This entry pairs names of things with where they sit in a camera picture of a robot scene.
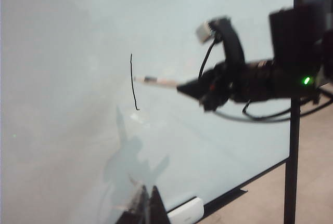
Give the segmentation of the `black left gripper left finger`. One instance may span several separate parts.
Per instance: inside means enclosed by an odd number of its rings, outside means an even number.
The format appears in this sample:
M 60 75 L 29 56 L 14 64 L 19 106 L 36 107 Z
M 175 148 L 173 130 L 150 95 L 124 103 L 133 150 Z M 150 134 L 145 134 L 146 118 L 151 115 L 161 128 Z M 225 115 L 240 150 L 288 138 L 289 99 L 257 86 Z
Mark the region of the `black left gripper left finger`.
M 146 186 L 141 185 L 133 198 L 116 221 L 121 223 L 150 223 L 149 194 Z

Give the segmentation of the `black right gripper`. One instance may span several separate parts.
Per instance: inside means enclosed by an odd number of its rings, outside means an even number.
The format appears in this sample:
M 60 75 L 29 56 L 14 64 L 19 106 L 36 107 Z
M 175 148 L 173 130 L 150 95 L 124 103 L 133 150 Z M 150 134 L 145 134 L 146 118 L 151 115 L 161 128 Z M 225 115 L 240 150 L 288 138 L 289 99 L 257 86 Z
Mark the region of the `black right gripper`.
M 237 73 L 226 62 L 215 65 L 214 68 L 201 72 L 201 78 L 177 85 L 179 93 L 191 99 L 201 101 L 204 111 L 216 111 L 229 99 L 236 103 L 250 101 L 244 93 L 242 81 Z

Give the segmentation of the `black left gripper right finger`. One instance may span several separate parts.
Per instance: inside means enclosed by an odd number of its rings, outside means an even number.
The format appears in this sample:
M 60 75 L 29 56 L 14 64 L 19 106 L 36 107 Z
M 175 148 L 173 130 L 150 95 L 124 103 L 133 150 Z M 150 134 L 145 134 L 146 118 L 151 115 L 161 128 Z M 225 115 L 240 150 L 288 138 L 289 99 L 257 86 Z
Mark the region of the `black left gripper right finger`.
M 161 195 L 157 186 L 153 186 L 150 197 L 150 223 L 170 224 L 168 214 L 165 210 Z

